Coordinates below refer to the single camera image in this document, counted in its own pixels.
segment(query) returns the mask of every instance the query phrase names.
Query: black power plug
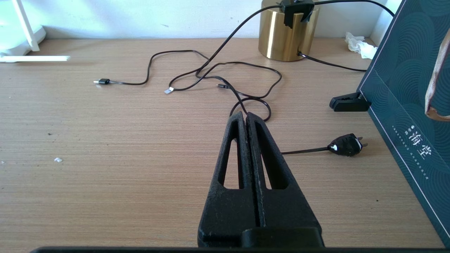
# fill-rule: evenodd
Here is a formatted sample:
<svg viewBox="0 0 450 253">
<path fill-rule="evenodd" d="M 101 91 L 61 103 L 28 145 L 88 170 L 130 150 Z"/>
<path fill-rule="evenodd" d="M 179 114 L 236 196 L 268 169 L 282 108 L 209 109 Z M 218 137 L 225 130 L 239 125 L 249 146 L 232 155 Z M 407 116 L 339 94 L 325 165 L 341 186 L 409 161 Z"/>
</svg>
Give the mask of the black power plug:
<svg viewBox="0 0 450 253">
<path fill-rule="evenodd" d="M 354 156 L 367 146 L 367 143 L 361 144 L 360 140 L 362 139 L 354 134 L 344 135 L 334 139 L 328 145 L 328 150 L 338 155 Z"/>
<path fill-rule="evenodd" d="M 298 151 L 282 152 L 282 154 L 304 154 L 329 150 L 337 155 L 354 156 L 359 154 L 367 143 L 362 144 L 362 137 L 356 137 L 354 134 L 348 134 L 334 139 L 328 146 L 318 149 L 305 149 Z"/>
</svg>

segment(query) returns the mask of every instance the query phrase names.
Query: black clip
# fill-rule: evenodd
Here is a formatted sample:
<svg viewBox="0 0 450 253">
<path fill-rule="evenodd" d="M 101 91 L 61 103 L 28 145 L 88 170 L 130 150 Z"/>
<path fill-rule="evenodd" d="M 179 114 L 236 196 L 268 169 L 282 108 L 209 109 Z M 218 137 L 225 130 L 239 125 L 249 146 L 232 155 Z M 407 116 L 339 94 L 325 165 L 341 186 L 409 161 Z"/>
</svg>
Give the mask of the black clip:
<svg viewBox="0 0 450 253">
<path fill-rule="evenodd" d="M 315 5 L 313 0 L 283 0 L 280 4 L 284 13 L 284 24 L 290 28 L 294 26 L 295 13 L 303 13 L 300 22 L 309 21 Z"/>
<path fill-rule="evenodd" d="M 335 112 L 367 112 L 371 104 L 361 92 L 355 92 L 332 98 L 330 108 Z"/>
</svg>

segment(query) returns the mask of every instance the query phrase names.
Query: clamp jaw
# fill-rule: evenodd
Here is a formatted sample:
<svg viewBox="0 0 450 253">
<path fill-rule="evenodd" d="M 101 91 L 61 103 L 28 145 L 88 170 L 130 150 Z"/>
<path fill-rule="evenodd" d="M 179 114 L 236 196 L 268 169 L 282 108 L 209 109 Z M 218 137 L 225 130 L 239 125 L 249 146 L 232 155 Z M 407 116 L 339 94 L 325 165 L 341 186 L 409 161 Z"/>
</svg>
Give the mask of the clamp jaw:
<svg viewBox="0 0 450 253">
<path fill-rule="evenodd" d="M 294 14 L 303 13 L 301 22 L 308 22 L 314 10 L 313 0 L 282 0 L 281 11 L 284 13 L 284 24 L 293 28 Z"/>
<path fill-rule="evenodd" d="M 330 101 L 330 108 L 335 112 L 367 112 L 371 105 L 361 92 L 334 97 Z"/>
<path fill-rule="evenodd" d="M 242 113 L 228 120 L 198 227 L 199 247 L 323 247 L 319 222 L 266 124 L 252 113 L 246 121 Z M 224 187 L 233 140 L 239 189 Z"/>
</svg>

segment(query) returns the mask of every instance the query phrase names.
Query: white wall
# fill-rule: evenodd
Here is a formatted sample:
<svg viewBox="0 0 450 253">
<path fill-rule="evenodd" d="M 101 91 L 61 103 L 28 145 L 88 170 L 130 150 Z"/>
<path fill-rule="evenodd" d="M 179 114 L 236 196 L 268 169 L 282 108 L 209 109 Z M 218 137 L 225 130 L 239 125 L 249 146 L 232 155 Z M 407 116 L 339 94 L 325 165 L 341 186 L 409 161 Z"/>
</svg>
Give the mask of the white wall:
<svg viewBox="0 0 450 253">
<path fill-rule="evenodd" d="M 387 0 L 386 7 L 395 13 L 400 6 L 400 3 L 401 0 Z M 376 45 L 380 45 L 387 28 L 391 24 L 391 21 L 392 16 L 387 13 L 387 11 L 383 10 L 377 23 L 375 24 L 375 27 L 373 28 L 372 34 L 370 35 L 370 38 Z"/>
<path fill-rule="evenodd" d="M 32 24 L 47 38 L 227 37 L 261 7 L 261 0 L 22 0 Z M 369 36 L 381 8 L 369 3 L 322 5 L 317 37 Z M 10 0 L 0 0 L 1 23 L 18 22 Z M 258 37 L 259 16 L 237 37 Z"/>
</svg>

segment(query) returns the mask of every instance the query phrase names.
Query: black cable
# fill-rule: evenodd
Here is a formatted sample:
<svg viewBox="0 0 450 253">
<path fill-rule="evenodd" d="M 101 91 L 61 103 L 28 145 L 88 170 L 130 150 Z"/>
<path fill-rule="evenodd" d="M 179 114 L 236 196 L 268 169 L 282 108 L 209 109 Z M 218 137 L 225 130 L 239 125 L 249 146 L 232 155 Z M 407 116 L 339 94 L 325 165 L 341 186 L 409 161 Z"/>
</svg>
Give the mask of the black cable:
<svg viewBox="0 0 450 253">
<path fill-rule="evenodd" d="M 315 2 L 315 5 L 324 5 L 324 4 L 333 4 L 333 3 L 352 3 L 352 2 L 367 2 L 367 3 L 371 3 L 374 5 L 378 5 L 381 8 L 383 8 L 385 11 L 387 11 L 391 16 L 394 16 L 395 14 L 388 9 L 386 6 L 382 5 L 381 3 L 377 3 L 375 1 L 372 0 L 329 0 L 329 1 L 321 1 L 321 2 Z"/>
<path fill-rule="evenodd" d="M 233 107 L 233 109 L 230 112 L 230 115 L 233 114 L 234 110 L 236 109 L 236 107 L 238 105 L 241 106 L 242 110 L 244 111 L 245 114 L 247 114 L 247 110 L 245 109 L 245 106 L 243 104 L 243 101 L 247 101 L 247 100 L 254 100 L 254 101 L 258 101 L 263 103 L 268 111 L 269 111 L 269 116 L 265 119 L 265 121 L 269 120 L 271 115 L 272 115 L 272 111 L 270 109 L 270 106 L 262 100 L 262 98 L 265 98 L 269 95 L 269 93 L 272 91 L 272 89 L 274 88 L 275 85 L 277 85 L 282 78 L 282 75 L 279 71 L 277 71 L 276 69 L 273 68 L 269 68 L 269 67 L 265 67 L 265 66 L 261 66 L 261 65 L 255 65 L 255 64 L 251 64 L 251 63 L 245 63 L 245 62 L 226 62 L 226 63 L 217 63 L 216 65 L 214 65 L 213 67 L 211 67 L 210 69 L 208 69 L 208 71 L 206 71 L 206 73 L 204 73 L 202 76 L 200 76 L 200 72 L 217 56 L 217 54 L 225 47 L 225 45 L 228 43 L 228 41 L 230 41 L 230 39 L 237 33 L 237 31 L 245 24 L 247 23 L 251 18 L 253 18 L 254 16 L 256 16 L 257 14 L 267 10 L 267 9 L 272 9 L 272 8 L 280 8 L 281 5 L 273 5 L 273 6 L 268 6 L 268 7 L 264 7 L 256 12 L 254 12 L 252 15 L 250 15 L 248 18 L 246 18 L 244 21 L 242 21 L 242 23 L 240 23 L 238 25 L 238 27 L 225 39 L 225 41 L 222 43 L 222 45 L 220 45 L 220 47 L 215 51 L 215 53 L 211 56 L 211 57 L 206 57 L 205 55 L 201 54 L 200 52 L 196 51 L 196 50 L 172 50 L 172 51 L 164 51 L 164 52 L 159 52 L 154 54 L 149 61 L 148 67 L 147 67 L 147 77 L 145 78 L 145 80 L 143 82 L 140 83 L 129 83 L 129 82 L 121 82 L 121 81 L 108 81 L 108 83 L 113 83 L 113 84 L 125 84 L 125 85 L 142 85 L 145 84 L 149 81 L 149 77 L 150 77 L 150 67 L 152 65 L 152 61 L 153 59 L 160 55 L 160 54 L 167 54 L 167 53 L 180 53 L 180 52 L 194 52 L 199 54 L 200 56 L 204 57 L 205 59 L 207 59 L 207 61 L 199 68 L 189 71 L 187 73 L 181 74 L 176 76 L 175 78 L 173 78 L 170 82 L 169 82 L 169 88 L 172 87 L 172 85 L 181 77 L 184 77 L 186 75 L 195 73 L 195 76 L 198 78 L 198 80 L 196 82 L 194 82 L 193 84 L 189 85 L 188 87 L 185 88 L 173 88 L 173 91 L 183 91 L 183 90 L 188 90 L 194 86 L 196 86 L 201 80 L 203 79 L 209 79 L 209 78 L 215 78 L 217 80 L 222 81 L 223 83 L 225 83 L 225 86 L 227 88 L 229 88 L 234 95 L 236 96 L 236 98 L 238 99 L 238 103 Z M 252 67 L 256 67 L 256 68 L 263 68 L 263 69 L 267 69 L 267 70 L 271 70 L 273 72 L 275 72 L 276 74 L 278 74 L 279 78 L 278 80 L 272 84 L 269 88 L 269 90 L 267 91 L 266 94 L 264 94 L 263 96 L 252 96 L 252 95 L 248 95 L 245 94 L 243 92 L 237 91 L 231 84 L 230 82 L 228 82 L 227 80 L 225 80 L 223 77 L 220 76 L 207 76 L 207 74 L 209 74 L 213 69 L 215 69 L 217 66 L 219 65 L 226 65 L 226 64 L 244 64 L 244 65 L 248 65 L 248 66 L 252 66 Z"/>
<path fill-rule="evenodd" d="M 375 1 L 372 0 L 328 0 L 328 1 L 321 1 L 321 2 L 315 2 L 315 5 L 324 5 L 324 4 L 334 4 L 334 3 L 349 3 L 349 2 L 367 2 L 367 3 L 372 3 L 375 5 L 380 6 L 381 8 L 383 8 L 385 11 L 387 11 L 391 16 L 394 16 L 395 14 L 388 9 L 386 6 L 382 5 L 381 3 L 377 3 Z M 328 63 L 319 59 L 316 59 L 314 57 L 311 57 L 309 55 L 306 55 L 302 52 L 298 52 L 297 53 L 298 56 L 302 56 L 303 58 L 309 59 L 311 61 L 315 61 L 317 63 L 321 63 L 321 64 L 325 64 L 328 66 L 333 66 L 333 67 L 338 67 L 338 68 L 344 68 L 344 69 L 348 69 L 348 70 L 353 70 L 353 71 L 359 71 L 359 72 L 366 72 L 367 69 L 357 69 L 357 68 L 349 68 L 349 67 L 345 67 L 345 66 L 341 66 L 341 65 L 337 65 L 337 64 L 333 64 L 333 63 Z"/>
<path fill-rule="evenodd" d="M 316 58 L 314 58 L 314 57 L 311 57 L 311 56 L 309 56 L 309 55 L 306 55 L 306 54 L 304 54 L 304 53 L 302 53 L 302 52 L 300 52 L 300 51 L 297 53 L 297 55 L 298 55 L 298 56 L 302 56 L 303 58 L 306 58 L 306 59 L 308 59 L 308 60 L 315 61 L 315 62 L 318 62 L 318 63 L 321 63 L 321 64 L 325 64 L 325 65 L 328 65 L 328 66 L 333 66 L 333 67 L 338 67 L 338 68 L 344 68 L 344 69 L 349 69 L 349 70 L 359 71 L 359 72 L 366 72 L 366 71 L 367 71 L 367 69 L 349 68 L 349 67 L 345 67 L 345 66 L 341 66 L 341 65 L 337 65 L 337 64 L 333 64 L 333 63 L 327 63 L 327 62 L 324 62 L 324 61 L 322 61 L 322 60 L 319 60 L 319 59 L 316 59 Z"/>
<path fill-rule="evenodd" d="M 150 58 L 150 61 L 148 62 L 149 64 L 148 64 L 148 67 L 147 67 L 147 77 L 145 78 L 145 80 L 143 82 L 133 83 L 133 82 L 122 82 L 122 81 L 109 81 L 109 83 L 125 84 L 125 85 L 143 85 L 143 84 L 146 84 L 149 81 L 149 78 L 150 78 L 150 67 L 152 66 L 153 58 L 155 58 L 156 56 L 158 56 L 160 54 L 183 53 L 183 52 L 194 52 L 196 54 L 199 54 L 203 58 L 208 59 L 207 56 L 203 55 L 202 53 L 198 52 L 197 50 L 170 50 L 170 51 L 163 51 L 163 52 L 159 52 L 159 53 L 156 53 L 156 54 L 152 55 L 152 57 Z"/>
<path fill-rule="evenodd" d="M 378 5 L 378 6 L 381 6 L 381 7 L 384 8 L 387 12 L 389 12 L 389 14 L 394 15 L 394 14 L 392 13 L 392 11 L 390 11 L 390 10 L 389 10 L 388 8 L 386 8 L 385 6 L 383 6 L 383 5 L 381 5 L 381 4 L 377 3 L 377 2 L 371 1 L 371 0 L 329 0 L 329 1 L 316 2 L 315 4 L 316 4 L 316 5 L 323 5 L 323 4 L 339 3 L 339 2 L 369 2 L 369 3 L 376 4 L 376 5 Z M 237 28 L 236 28 L 236 29 L 235 29 L 235 30 L 234 30 L 234 31 L 233 31 L 233 32 L 225 39 L 225 41 L 220 45 L 220 47 L 219 47 L 219 48 L 214 52 L 214 54 L 213 54 L 211 57 L 209 57 L 209 58 L 208 58 L 207 56 L 203 55 L 202 53 L 196 51 L 196 50 L 171 50 L 171 51 L 163 51 L 163 52 L 159 52 L 159 53 L 156 53 L 156 54 L 152 55 L 152 57 L 150 58 L 150 61 L 149 61 L 148 67 L 147 67 L 147 76 L 146 76 L 146 78 L 145 78 L 145 80 L 144 80 L 143 82 L 139 82 L 139 83 L 130 83 L 130 82 L 122 82 L 122 81 L 111 81 L 111 80 L 109 80 L 109 79 L 102 79 L 102 80 L 104 80 L 104 82 L 106 81 L 106 84 L 107 84 L 107 83 L 112 83 L 112 84 L 124 84 L 124 85 L 143 85 L 143 84 L 145 84 L 145 83 L 147 83 L 147 82 L 149 81 L 149 78 L 150 78 L 150 68 L 151 68 L 153 59 L 154 59 L 156 56 L 161 55 L 161 54 L 168 54 L 168 53 L 193 52 L 193 53 L 196 53 L 196 54 L 202 56 L 203 58 L 207 59 L 207 61 L 206 61 L 201 67 L 199 67 L 199 68 L 197 68 L 197 69 L 195 69 L 195 70 L 186 72 L 186 73 L 184 73 L 184 74 L 178 75 L 178 76 L 176 76 L 175 78 L 173 78 L 173 79 L 169 82 L 169 88 L 172 88 L 172 91 L 183 91 L 183 90 L 188 90 L 188 89 L 190 89 L 190 88 L 196 86 L 196 85 L 197 85 L 199 82 L 201 82 L 203 79 L 215 78 L 215 79 L 217 79 L 217 80 L 223 82 L 223 83 L 225 84 L 225 85 L 223 85 L 223 87 L 224 87 L 224 88 L 229 88 L 229 89 L 233 92 L 233 94 L 236 96 L 236 98 L 238 99 L 238 102 L 237 102 L 237 103 L 234 105 L 234 107 L 231 109 L 230 115 L 233 114 L 234 110 L 237 108 L 238 105 L 240 105 L 241 108 L 242 108 L 242 110 L 243 110 L 243 112 L 244 112 L 245 114 L 247 114 L 247 110 L 245 109 L 245 106 L 244 106 L 243 102 L 244 102 L 244 101 L 247 101 L 247 100 L 254 100 L 254 101 L 258 101 L 258 102 L 262 103 L 263 105 L 265 105 L 265 106 L 267 107 L 267 109 L 268 109 L 268 111 L 269 111 L 269 116 L 264 120 L 264 121 L 267 121 L 267 120 L 270 119 L 270 117 L 271 117 L 271 115 L 272 115 L 272 111 L 271 111 L 271 109 L 270 109 L 269 104 L 268 104 L 267 102 L 265 102 L 264 100 L 262 100 L 262 99 L 265 98 L 265 97 L 267 97 L 267 96 L 269 95 L 269 93 L 272 91 L 272 89 L 275 87 L 275 85 L 277 85 L 277 84 L 281 81 L 282 75 L 281 75 L 281 73 L 280 73 L 279 71 L 277 71 L 277 70 L 275 70 L 275 69 L 273 69 L 273 68 L 269 68 L 269 67 L 265 67 L 265 66 L 261 66 L 261 65 L 255 65 L 255 64 L 246 63 L 246 62 L 226 62 L 226 63 L 217 63 L 216 65 L 214 65 L 213 67 L 211 67 L 210 69 L 208 69 L 203 75 L 200 75 L 200 72 L 201 72 L 207 65 L 209 65 L 209 63 L 211 63 L 211 61 L 217 56 L 217 54 L 219 54 L 219 52 L 225 47 L 225 45 L 228 43 L 228 41 L 230 41 L 230 39 L 237 33 L 237 31 L 238 31 L 245 23 L 247 23 L 251 18 L 253 18 L 253 17 L 256 16 L 257 14 L 259 14 L 259 13 L 265 11 L 265 10 L 273 9 L 273 8 L 281 8 L 281 5 L 273 5 L 273 6 L 264 7 L 264 8 L 262 8 L 262 9 L 256 11 L 256 12 L 254 12 L 252 15 L 250 15 L 248 18 L 246 18 L 244 21 L 242 21 L 242 23 L 240 23 L 240 24 L 238 25 L 238 27 L 237 27 Z M 313 58 L 313 57 L 310 57 L 310 56 L 308 56 L 308 55 L 305 55 L 305 54 L 303 54 L 302 52 L 298 52 L 298 55 L 301 55 L 301 56 L 304 57 L 304 58 L 307 58 L 307 59 L 316 61 L 316 62 L 318 62 L 318 63 L 326 64 L 326 65 L 329 65 L 329 66 L 334 66 L 334 67 L 339 67 L 339 68 L 345 68 L 345 69 L 354 70 L 354 71 L 366 71 L 366 70 L 362 70 L 362 69 L 348 68 L 348 67 L 336 65 L 336 64 L 333 64 L 333 63 L 327 63 L 327 62 L 324 62 L 324 61 L 315 59 L 315 58 Z M 213 69 L 215 69 L 217 66 L 220 66 L 220 65 L 226 65 L 226 64 L 243 64 L 243 65 L 252 66 L 252 67 L 256 67 L 256 68 L 263 68 L 263 69 L 271 70 L 271 71 L 275 72 L 276 74 L 278 74 L 279 78 L 278 78 L 278 80 L 277 80 L 275 83 L 273 83 L 273 84 L 270 86 L 269 90 L 268 90 L 264 95 L 262 95 L 262 96 L 248 95 L 248 94 L 245 94 L 245 93 L 243 93 L 243 92 L 240 92 L 240 91 L 236 90 L 236 89 L 230 84 L 230 82 L 228 82 L 228 81 L 227 81 L 226 79 L 224 79 L 223 77 L 220 77 L 220 76 L 207 76 L 207 75 L 208 75 Z M 185 88 L 173 88 L 173 87 L 172 87 L 172 85 L 173 85 L 176 81 L 178 81 L 178 79 L 180 79 L 181 77 L 184 77 L 184 76 L 186 76 L 186 75 L 192 74 L 192 73 L 195 73 L 195 76 L 198 78 L 198 80 L 197 80 L 196 82 L 194 82 L 193 84 L 191 84 L 191 85 L 189 85 L 188 87 L 185 87 Z"/>
<path fill-rule="evenodd" d="M 305 150 L 297 150 L 297 151 L 290 151 L 290 152 L 281 152 L 281 154 L 303 154 L 303 153 L 312 153 L 312 152 L 327 151 L 327 150 L 330 150 L 330 148 L 323 147 L 323 148 L 317 148 L 317 149 L 305 149 Z"/>
</svg>

